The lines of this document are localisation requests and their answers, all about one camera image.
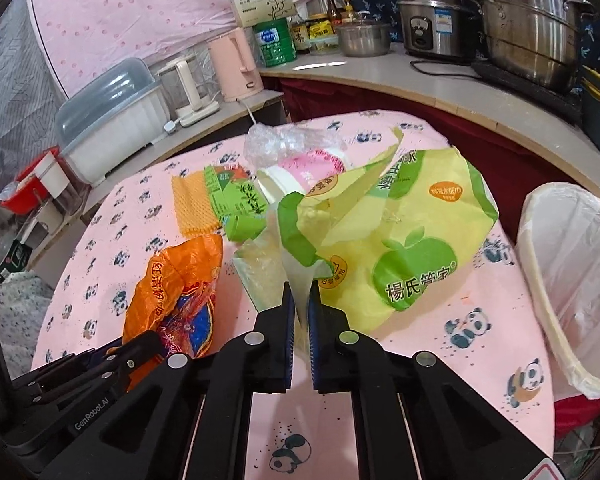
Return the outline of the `orange plastic snack bag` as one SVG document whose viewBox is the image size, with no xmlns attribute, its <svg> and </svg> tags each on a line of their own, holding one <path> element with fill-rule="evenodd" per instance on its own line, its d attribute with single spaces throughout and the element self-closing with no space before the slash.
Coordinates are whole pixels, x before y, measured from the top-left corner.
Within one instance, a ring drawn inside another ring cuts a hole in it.
<svg viewBox="0 0 600 480">
<path fill-rule="evenodd" d="M 222 262 L 223 240 L 215 233 L 164 248 L 149 259 L 125 313 L 122 341 L 151 330 L 160 338 L 160 349 L 131 373 L 132 388 L 175 353 L 198 359 L 209 352 Z"/>
</svg>

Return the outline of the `yellow green tissue package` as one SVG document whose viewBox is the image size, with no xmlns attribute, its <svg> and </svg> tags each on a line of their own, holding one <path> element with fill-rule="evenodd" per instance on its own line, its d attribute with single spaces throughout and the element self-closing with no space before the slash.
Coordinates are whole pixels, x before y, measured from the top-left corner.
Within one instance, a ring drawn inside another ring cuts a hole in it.
<svg viewBox="0 0 600 480">
<path fill-rule="evenodd" d="M 498 222 L 480 172 L 456 148 L 396 143 L 365 165 L 292 192 L 234 266 L 257 310 L 290 285 L 299 318 L 317 284 L 324 304 L 370 333 L 466 266 Z"/>
</svg>

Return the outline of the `white lined trash bin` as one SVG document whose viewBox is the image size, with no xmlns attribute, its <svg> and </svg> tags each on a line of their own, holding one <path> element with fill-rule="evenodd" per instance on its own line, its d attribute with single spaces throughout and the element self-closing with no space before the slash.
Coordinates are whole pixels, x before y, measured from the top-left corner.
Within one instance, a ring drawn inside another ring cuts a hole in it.
<svg viewBox="0 0 600 480">
<path fill-rule="evenodd" d="M 554 398 L 600 399 L 600 198 L 575 184 L 524 200 L 516 252 L 547 347 Z"/>
</svg>

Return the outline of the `pink panda tablecloth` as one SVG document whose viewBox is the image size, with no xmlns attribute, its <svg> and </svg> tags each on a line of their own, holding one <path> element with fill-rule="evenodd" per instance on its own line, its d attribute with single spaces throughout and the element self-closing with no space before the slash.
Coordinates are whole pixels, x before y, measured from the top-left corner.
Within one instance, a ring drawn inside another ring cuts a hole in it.
<svg viewBox="0 0 600 480">
<path fill-rule="evenodd" d="M 119 338 L 150 257 L 181 243 L 171 181 L 210 165 L 243 165 L 239 136 L 197 148 L 123 180 L 108 195 L 58 280 L 34 366 Z M 391 352 L 434 353 L 542 451 L 554 443 L 554 402 L 543 336 L 524 274 L 501 228 L 474 261 L 429 286 L 410 310 L 379 327 Z M 250 479 L 353 479 L 358 474 L 351 402 L 312 388 L 294 360 L 292 387 L 256 396 L 248 441 Z"/>
</svg>

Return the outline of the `small yellow foam net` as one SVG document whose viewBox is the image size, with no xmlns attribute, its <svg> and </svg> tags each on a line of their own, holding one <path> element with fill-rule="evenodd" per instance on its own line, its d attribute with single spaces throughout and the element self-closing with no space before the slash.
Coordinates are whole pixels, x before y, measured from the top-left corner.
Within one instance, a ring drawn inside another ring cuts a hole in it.
<svg viewBox="0 0 600 480">
<path fill-rule="evenodd" d="M 216 232 L 221 223 L 212 209 L 202 171 L 171 179 L 176 222 L 186 238 Z"/>
</svg>

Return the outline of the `green wrapper strip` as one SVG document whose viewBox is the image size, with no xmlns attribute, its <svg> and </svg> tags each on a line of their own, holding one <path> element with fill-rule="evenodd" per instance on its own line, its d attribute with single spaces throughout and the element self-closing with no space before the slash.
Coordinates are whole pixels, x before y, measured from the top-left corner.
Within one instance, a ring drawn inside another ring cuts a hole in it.
<svg viewBox="0 0 600 480">
<path fill-rule="evenodd" d="M 266 227 L 268 202 L 242 166 L 207 166 L 204 185 L 215 217 L 229 240 L 253 240 Z"/>
</svg>

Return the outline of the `pink white paper cup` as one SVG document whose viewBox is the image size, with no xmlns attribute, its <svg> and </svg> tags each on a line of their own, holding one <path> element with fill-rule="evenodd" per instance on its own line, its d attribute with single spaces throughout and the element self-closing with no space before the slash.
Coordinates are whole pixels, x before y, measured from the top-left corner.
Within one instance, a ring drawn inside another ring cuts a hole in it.
<svg viewBox="0 0 600 480">
<path fill-rule="evenodd" d="M 270 203 L 292 192 L 306 194 L 318 181 L 351 167 L 349 157 L 336 148 L 314 148 L 257 170 L 257 182 Z"/>
</svg>

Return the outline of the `clear plastic wrap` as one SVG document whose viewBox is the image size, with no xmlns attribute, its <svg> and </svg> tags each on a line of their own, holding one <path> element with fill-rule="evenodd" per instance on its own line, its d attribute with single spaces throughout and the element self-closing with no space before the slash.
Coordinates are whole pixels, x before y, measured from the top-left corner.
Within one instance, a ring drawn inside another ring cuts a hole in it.
<svg viewBox="0 0 600 480">
<path fill-rule="evenodd" d="M 268 126 L 256 122 L 245 136 L 244 155 L 256 168 L 268 168 L 289 157 L 312 150 L 344 152 L 347 144 L 332 130 L 306 128 L 294 124 Z"/>
</svg>

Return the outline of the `glass electric kettle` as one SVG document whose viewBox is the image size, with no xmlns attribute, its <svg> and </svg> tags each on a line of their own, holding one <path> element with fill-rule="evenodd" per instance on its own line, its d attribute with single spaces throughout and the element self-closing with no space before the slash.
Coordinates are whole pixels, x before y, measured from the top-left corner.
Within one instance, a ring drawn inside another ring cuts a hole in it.
<svg viewBox="0 0 600 480">
<path fill-rule="evenodd" d="M 196 55 L 172 58 L 158 68 L 156 77 L 166 92 L 174 113 L 174 124 L 187 128 L 215 114 L 220 103 L 210 91 Z"/>
</svg>

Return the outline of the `pink electric kettle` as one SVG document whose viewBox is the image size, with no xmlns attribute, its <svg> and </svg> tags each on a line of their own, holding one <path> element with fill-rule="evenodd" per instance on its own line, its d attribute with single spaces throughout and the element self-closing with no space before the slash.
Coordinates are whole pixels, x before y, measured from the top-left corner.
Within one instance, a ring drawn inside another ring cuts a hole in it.
<svg viewBox="0 0 600 480">
<path fill-rule="evenodd" d="M 260 93 L 263 82 L 245 31 L 236 27 L 208 41 L 208 49 L 225 102 Z"/>
</svg>

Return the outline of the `black induction cooktop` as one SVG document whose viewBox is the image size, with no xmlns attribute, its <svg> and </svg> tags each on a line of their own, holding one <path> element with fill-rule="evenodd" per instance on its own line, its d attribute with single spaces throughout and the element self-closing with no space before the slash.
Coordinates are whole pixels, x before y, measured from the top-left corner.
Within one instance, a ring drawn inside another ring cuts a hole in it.
<svg viewBox="0 0 600 480">
<path fill-rule="evenodd" d="M 576 96 L 565 96 L 542 87 L 488 61 L 475 61 L 471 64 L 471 69 L 488 84 L 512 92 L 571 125 L 582 125 L 581 101 Z"/>
</svg>

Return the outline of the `green tin can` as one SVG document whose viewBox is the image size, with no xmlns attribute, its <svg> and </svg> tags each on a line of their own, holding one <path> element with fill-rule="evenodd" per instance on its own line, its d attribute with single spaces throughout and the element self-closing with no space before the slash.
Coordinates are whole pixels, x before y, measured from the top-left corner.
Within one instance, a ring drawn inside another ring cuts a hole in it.
<svg viewBox="0 0 600 480">
<path fill-rule="evenodd" d="M 290 63 L 297 57 L 286 18 L 254 25 L 254 36 L 266 67 Z"/>
</svg>

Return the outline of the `small steel pot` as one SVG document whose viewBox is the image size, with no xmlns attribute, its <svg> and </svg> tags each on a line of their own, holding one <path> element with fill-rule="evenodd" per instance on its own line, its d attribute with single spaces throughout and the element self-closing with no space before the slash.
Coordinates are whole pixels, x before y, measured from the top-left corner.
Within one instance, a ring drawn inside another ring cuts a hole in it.
<svg viewBox="0 0 600 480">
<path fill-rule="evenodd" d="M 390 51 L 390 27 L 378 21 L 343 23 L 336 28 L 340 51 L 349 58 L 373 58 Z"/>
</svg>

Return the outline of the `white cardboard box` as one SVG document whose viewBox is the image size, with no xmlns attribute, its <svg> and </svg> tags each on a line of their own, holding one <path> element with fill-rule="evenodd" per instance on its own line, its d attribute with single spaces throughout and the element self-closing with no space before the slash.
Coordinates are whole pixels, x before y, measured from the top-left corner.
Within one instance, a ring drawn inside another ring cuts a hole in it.
<svg viewBox="0 0 600 480">
<path fill-rule="evenodd" d="M 230 0 L 230 8 L 239 27 L 291 18 L 297 13 L 294 0 Z"/>
</svg>

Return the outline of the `large steel steamer pot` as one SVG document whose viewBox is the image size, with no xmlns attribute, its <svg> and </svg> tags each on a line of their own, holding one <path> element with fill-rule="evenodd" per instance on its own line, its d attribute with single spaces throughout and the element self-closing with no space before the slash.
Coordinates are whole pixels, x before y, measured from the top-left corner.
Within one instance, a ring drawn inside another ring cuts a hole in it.
<svg viewBox="0 0 600 480">
<path fill-rule="evenodd" d="M 495 66 L 552 90 L 570 88 L 588 0 L 469 0 L 478 6 Z"/>
</svg>

